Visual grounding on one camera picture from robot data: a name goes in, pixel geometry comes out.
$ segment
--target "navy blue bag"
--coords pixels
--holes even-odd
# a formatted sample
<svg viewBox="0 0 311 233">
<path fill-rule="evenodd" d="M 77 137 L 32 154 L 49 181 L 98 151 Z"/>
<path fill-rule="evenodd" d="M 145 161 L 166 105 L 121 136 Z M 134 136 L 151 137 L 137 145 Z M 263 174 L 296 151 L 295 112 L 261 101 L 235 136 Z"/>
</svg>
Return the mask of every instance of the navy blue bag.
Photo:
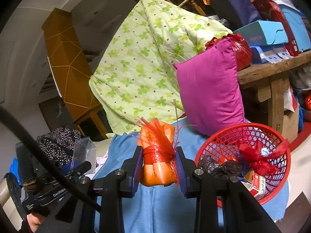
<svg viewBox="0 0 311 233">
<path fill-rule="evenodd" d="M 219 18 L 228 20 L 232 31 L 262 20 L 250 0 L 203 0 L 203 2 L 206 5 L 211 4 Z"/>
</svg>

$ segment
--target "black sleeve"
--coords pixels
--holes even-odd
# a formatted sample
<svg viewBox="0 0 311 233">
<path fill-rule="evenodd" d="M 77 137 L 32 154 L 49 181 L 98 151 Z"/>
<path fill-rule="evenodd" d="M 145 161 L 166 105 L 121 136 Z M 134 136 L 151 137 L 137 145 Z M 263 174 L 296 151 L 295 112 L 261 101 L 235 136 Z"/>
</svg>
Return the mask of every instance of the black sleeve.
<svg viewBox="0 0 311 233">
<path fill-rule="evenodd" d="M 32 230 L 29 227 L 28 221 L 27 219 L 25 219 L 22 223 L 21 223 L 21 229 L 18 231 L 20 233 L 32 233 Z"/>
</svg>

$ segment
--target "orange package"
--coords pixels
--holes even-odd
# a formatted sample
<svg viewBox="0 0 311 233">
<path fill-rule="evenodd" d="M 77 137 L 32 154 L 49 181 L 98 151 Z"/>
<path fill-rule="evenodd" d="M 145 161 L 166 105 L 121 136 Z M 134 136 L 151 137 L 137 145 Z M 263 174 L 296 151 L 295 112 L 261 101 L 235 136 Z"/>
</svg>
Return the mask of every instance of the orange package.
<svg viewBox="0 0 311 233">
<path fill-rule="evenodd" d="M 170 185 L 176 182 L 175 127 L 157 118 L 147 122 L 142 118 L 137 144 L 143 147 L 144 166 L 141 183 L 145 186 Z"/>
</svg>

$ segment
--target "human hand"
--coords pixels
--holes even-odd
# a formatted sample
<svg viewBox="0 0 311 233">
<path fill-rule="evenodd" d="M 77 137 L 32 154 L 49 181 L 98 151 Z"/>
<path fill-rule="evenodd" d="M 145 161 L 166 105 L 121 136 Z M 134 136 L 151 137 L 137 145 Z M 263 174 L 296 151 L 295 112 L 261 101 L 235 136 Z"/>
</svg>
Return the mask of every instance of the human hand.
<svg viewBox="0 0 311 233">
<path fill-rule="evenodd" d="M 37 231 L 37 229 L 44 222 L 44 220 L 45 217 L 43 215 L 40 215 L 39 213 L 31 213 L 27 215 L 27 221 L 33 233 Z"/>
</svg>

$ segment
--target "basket rim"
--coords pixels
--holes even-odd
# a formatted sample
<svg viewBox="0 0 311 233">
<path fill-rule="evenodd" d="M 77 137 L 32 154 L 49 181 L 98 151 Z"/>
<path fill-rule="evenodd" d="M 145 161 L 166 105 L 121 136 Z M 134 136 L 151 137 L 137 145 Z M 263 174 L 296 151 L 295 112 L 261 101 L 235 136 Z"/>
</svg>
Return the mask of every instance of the basket rim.
<svg viewBox="0 0 311 233">
<path fill-rule="evenodd" d="M 226 128 L 221 129 L 220 131 L 214 133 L 213 135 L 211 135 L 204 142 L 204 144 L 200 147 L 200 149 L 198 150 L 198 152 L 196 154 L 196 157 L 195 157 L 195 160 L 194 160 L 196 166 L 199 163 L 199 159 L 200 159 L 200 156 L 202 155 L 202 152 L 209 145 L 209 143 L 211 143 L 214 140 L 214 138 L 216 136 L 220 135 L 221 133 L 223 133 L 225 131 L 229 131 L 231 129 L 236 129 L 236 128 L 243 128 L 243 127 L 254 127 L 254 128 L 259 128 L 259 129 L 260 128 L 264 128 L 264 129 L 267 129 L 270 132 L 274 133 L 274 135 L 276 135 L 281 140 L 281 142 L 283 142 L 285 140 L 285 138 L 282 137 L 281 133 L 279 133 L 275 129 L 273 129 L 273 128 L 267 126 L 267 125 L 264 125 L 264 124 L 260 124 L 260 123 L 239 123 L 239 124 L 234 124 L 234 125 L 228 126 Z M 290 173 L 290 164 L 291 164 L 289 148 L 287 148 L 285 154 L 286 154 L 287 165 L 286 165 L 286 170 L 285 170 L 285 173 L 284 173 L 284 177 L 282 178 L 280 184 L 268 196 L 266 196 L 266 197 L 264 197 L 264 198 L 262 198 L 262 199 L 260 199 L 258 201 L 260 205 L 265 204 L 266 202 L 271 200 L 274 196 L 276 196 L 279 193 L 279 191 L 282 189 L 282 187 L 284 186 L 285 182 L 287 181 L 288 175 Z M 221 207 L 221 201 L 217 200 L 217 205 L 219 207 Z"/>
</svg>

